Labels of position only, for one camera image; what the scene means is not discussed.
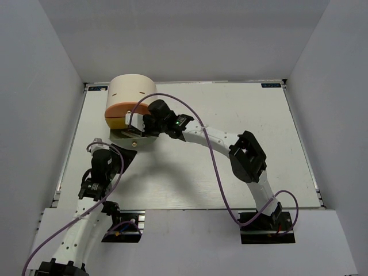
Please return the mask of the grey-green bottom drawer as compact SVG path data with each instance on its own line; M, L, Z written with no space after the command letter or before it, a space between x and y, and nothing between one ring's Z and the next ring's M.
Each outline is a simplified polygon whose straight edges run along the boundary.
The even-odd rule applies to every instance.
M154 143L155 136L144 136L139 131L129 131L127 129L111 129L110 141L121 148L142 148Z

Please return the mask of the orange top drawer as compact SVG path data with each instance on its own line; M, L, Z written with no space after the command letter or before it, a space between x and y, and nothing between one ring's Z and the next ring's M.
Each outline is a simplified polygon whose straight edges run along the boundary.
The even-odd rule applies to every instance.
M120 118L125 117L128 111L132 111L136 106L135 102L121 102L110 105L105 110L105 118ZM138 114L149 114L148 105L145 103L140 103L136 109L135 113Z

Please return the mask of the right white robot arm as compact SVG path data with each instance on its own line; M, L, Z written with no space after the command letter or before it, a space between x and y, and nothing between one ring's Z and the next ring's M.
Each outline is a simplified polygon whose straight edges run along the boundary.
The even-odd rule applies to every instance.
M230 161L234 176L247 184L254 198L260 213L255 221L266 229L273 229L280 223L282 205L275 199L267 179L266 154L251 132L237 135L202 126L192 116L176 115L161 99L151 103L148 111L143 116L146 135L165 133L172 139L200 144L224 155Z

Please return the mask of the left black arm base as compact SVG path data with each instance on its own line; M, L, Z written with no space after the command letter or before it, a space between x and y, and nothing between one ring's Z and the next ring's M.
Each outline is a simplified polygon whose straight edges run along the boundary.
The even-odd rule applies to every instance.
M140 241L144 229L145 211L121 210L118 203L107 201L103 203L102 213L106 213L112 222L102 238L103 243L138 243Z

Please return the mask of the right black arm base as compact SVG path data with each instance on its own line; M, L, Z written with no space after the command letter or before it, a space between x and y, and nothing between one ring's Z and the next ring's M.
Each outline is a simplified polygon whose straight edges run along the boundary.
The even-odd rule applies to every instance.
M262 216L247 226L240 227L242 244L295 244L292 217L289 212L281 212L275 224L269 224Z

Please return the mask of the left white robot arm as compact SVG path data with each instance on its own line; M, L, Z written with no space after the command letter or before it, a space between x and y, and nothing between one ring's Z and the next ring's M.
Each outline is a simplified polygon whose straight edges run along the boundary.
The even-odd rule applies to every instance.
M137 152L95 139L86 148L91 166L82 177L71 222L42 242L64 237L49 261L41 262L36 275L87 275L86 263L92 246L123 222L118 203L108 201Z

